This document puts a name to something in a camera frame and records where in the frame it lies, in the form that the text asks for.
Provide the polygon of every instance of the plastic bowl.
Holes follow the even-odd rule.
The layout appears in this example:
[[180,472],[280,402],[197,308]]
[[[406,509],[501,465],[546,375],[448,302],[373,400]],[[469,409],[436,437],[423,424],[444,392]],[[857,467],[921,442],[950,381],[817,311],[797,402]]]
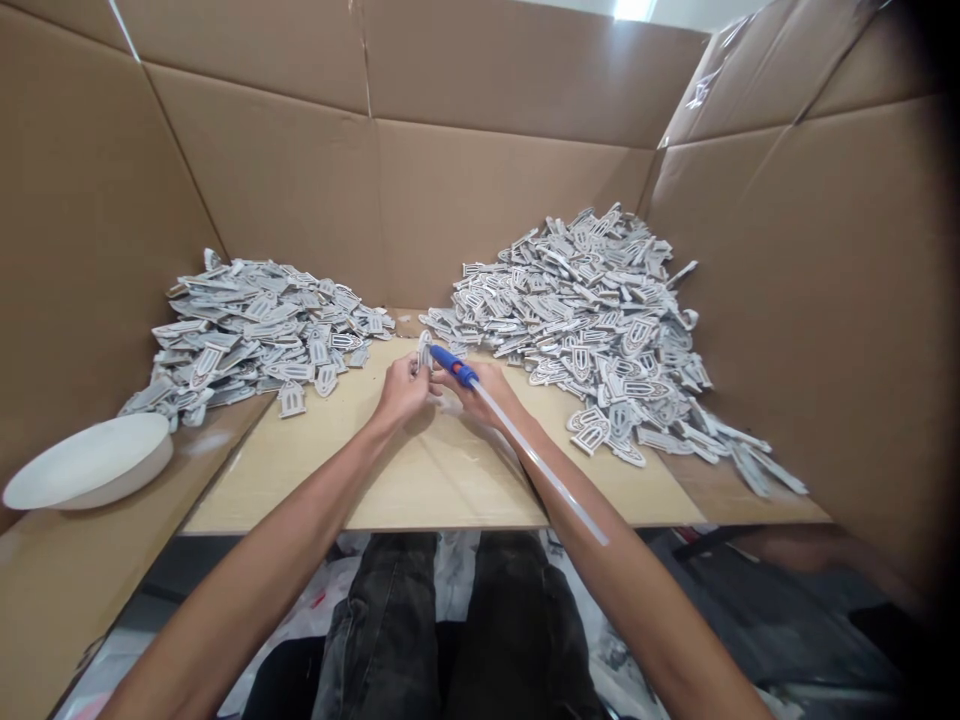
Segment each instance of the plastic bowl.
[[167,419],[142,413],[68,437],[14,475],[3,502],[14,510],[86,510],[108,505],[153,480],[173,456]]

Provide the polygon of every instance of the clear plastic tubing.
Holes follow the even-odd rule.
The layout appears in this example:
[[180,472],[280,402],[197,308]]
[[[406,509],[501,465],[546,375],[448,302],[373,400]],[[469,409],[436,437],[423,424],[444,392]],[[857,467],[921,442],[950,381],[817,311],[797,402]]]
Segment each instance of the clear plastic tubing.
[[527,442],[526,438],[520,434],[520,431],[517,430],[517,426],[510,422],[510,418],[508,418],[507,414],[500,409],[500,406],[497,405],[496,400],[490,396],[490,393],[484,390],[480,383],[476,380],[471,379],[470,386],[480,393],[480,397],[482,397],[483,401],[487,403],[487,406],[493,410],[494,413],[496,413],[496,416],[500,418],[500,422],[503,423],[504,427],[507,429],[507,432],[510,433],[510,435],[513,436],[513,439],[520,444],[520,447],[523,448],[523,451],[527,454],[527,457],[533,460],[534,464],[540,468],[544,475],[547,476],[547,480],[550,481],[550,484],[556,488],[557,492],[560,493],[560,497],[567,501],[567,504],[573,510],[574,514],[580,518],[580,520],[583,521],[583,524],[587,526],[587,529],[593,533],[593,536],[597,539],[597,542],[604,546],[609,545],[610,538],[608,538],[604,534],[603,530],[601,530],[600,527],[593,521],[593,519],[587,515],[587,511],[584,510],[583,506],[581,506],[580,503],[577,502],[576,498],[570,494],[570,491],[567,490],[566,486],[560,482],[560,478],[558,478],[554,474],[553,470],[547,466],[547,464],[543,461],[543,458],[537,455],[537,451],[534,450],[530,443]]

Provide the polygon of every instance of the forearm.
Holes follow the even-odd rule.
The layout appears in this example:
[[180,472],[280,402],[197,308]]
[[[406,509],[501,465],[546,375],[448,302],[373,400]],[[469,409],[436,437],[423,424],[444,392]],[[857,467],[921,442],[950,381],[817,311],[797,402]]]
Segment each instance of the forearm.
[[769,718],[766,706],[686,594],[525,410],[511,419],[609,538],[587,526],[514,444],[584,584],[627,643],[672,717]]
[[376,416],[191,593],[102,718],[209,718],[342,529],[396,424]]

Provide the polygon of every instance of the blue tool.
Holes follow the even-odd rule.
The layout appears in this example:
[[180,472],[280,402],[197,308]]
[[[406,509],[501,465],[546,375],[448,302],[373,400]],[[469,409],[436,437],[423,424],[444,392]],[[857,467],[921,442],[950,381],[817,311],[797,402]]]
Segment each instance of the blue tool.
[[440,367],[453,375],[465,388],[472,388],[473,384],[471,381],[473,380],[480,382],[480,378],[477,377],[474,369],[446,348],[440,347],[439,345],[431,345],[430,355],[440,364]]

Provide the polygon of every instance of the jeans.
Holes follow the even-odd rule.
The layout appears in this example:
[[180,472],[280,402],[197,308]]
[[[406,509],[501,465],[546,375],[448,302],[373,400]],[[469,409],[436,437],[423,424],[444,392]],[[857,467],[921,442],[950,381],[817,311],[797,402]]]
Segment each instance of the jeans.
[[607,717],[563,573],[533,533],[483,533],[441,704],[435,533],[374,535],[334,610],[313,720]]

